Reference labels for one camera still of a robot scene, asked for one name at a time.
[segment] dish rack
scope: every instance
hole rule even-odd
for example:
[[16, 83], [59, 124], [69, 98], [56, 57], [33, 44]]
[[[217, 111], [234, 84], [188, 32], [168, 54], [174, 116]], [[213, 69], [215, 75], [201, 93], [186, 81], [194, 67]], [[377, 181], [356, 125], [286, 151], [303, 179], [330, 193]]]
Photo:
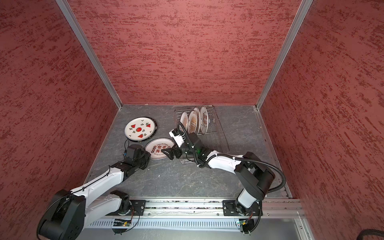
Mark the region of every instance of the dish rack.
[[[175, 109], [174, 111], [175, 126], [180, 121], [181, 114], [183, 112], [186, 112], [189, 116], [189, 113], [193, 111], [195, 107], [196, 106], [189, 106], [189, 107]], [[209, 123], [211, 124], [211, 128], [208, 129], [206, 134], [202, 134], [199, 132], [198, 137], [200, 138], [201, 142], [204, 144], [205, 147], [209, 147], [221, 153], [229, 153], [229, 146], [227, 143], [227, 139], [225, 138], [223, 128], [221, 127], [220, 121], [217, 117], [215, 107], [213, 105], [204, 105], [204, 107], [207, 109], [207, 113], [210, 116], [211, 120]], [[194, 161], [188, 160], [185, 155], [182, 155], [180, 157], [180, 162], [182, 164], [186, 164], [186, 163], [192, 163]]]

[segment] ventilated metal panel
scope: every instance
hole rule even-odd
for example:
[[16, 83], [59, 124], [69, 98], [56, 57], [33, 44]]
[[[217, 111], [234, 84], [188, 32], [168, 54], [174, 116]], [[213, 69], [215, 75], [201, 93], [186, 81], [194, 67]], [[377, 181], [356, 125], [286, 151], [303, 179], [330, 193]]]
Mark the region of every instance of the ventilated metal panel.
[[[131, 228], [137, 223], [133, 219], [129, 227], [113, 227], [114, 218], [101, 218], [91, 223], [86, 228]], [[135, 228], [165, 228], [178, 230], [220, 230], [238, 231], [238, 219], [209, 219], [209, 218], [141, 218]]]

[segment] plate rim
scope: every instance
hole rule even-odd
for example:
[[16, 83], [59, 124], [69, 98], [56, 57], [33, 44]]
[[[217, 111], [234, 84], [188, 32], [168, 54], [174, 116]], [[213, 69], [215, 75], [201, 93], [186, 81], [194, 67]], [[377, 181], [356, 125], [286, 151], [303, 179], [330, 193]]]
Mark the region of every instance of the plate rim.
[[[181, 121], [181, 118], [183, 117], [183, 114], [185, 113], [185, 115], [187, 116], [187, 126], [184, 126], [184, 124], [183, 124], [183, 122]], [[183, 124], [183, 126], [185, 127], [185, 129], [187, 130], [187, 127], [188, 127], [188, 113], [186, 112], [186, 111], [184, 111], [182, 114], [181, 114], [181, 116], [180, 116], [180, 122], [181, 122], [181, 124]]]

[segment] plate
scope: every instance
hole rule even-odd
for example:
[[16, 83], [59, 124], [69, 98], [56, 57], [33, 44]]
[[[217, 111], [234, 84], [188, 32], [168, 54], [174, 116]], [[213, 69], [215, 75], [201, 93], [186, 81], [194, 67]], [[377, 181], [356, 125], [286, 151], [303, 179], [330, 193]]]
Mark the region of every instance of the plate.
[[149, 139], [157, 130], [157, 124], [152, 118], [135, 118], [125, 126], [125, 136], [133, 142]]
[[208, 130], [208, 112], [207, 109], [202, 106], [200, 108], [200, 132], [206, 134]]
[[187, 125], [188, 125], [188, 114], [187, 114], [187, 112], [183, 112], [181, 114], [180, 122], [184, 125], [185, 129], [187, 129]]
[[196, 127], [196, 130], [195, 130], [195, 133], [196, 134], [199, 134], [199, 130], [200, 130], [200, 111], [199, 111], [199, 108], [198, 107], [195, 107], [193, 109], [193, 111], [196, 112], [196, 115], [197, 115], [197, 127]]
[[161, 152], [162, 149], [173, 147], [175, 143], [168, 138], [158, 138], [153, 141], [150, 141], [145, 150], [151, 154], [151, 159], [163, 159], [167, 156]]
[[198, 120], [197, 120], [197, 114], [194, 110], [192, 110], [190, 113], [189, 113], [189, 117], [188, 117], [188, 127], [187, 127], [187, 132], [188, 133], [193, 133], [196, 131], [196, 128], [199, 127], [197, 124], [198, 124]]

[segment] metal mounting plate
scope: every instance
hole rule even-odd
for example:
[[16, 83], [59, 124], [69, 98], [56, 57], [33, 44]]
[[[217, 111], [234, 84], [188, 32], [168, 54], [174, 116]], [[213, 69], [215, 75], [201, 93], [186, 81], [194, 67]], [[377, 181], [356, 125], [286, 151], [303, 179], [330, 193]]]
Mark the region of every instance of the metal mounting plate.
[[[131, 200], [131, 204], [134, 209], [134, 213], [133, 213], [134, 216], [143, 216], [146, 202], [147, 202], [146, 200]], [[119, 215], [116, 211], [116, 212], [111, 212], [107, 214], [107, 216], [119, 216]]]
[[[259, 205], [256, 202], [252, 204], [251, 209], [253, 216], [259, 215]], [[234, 200], [223, 200], [223, 212], [224, 216], [240, 216], [236, 211], [236, 204]]]

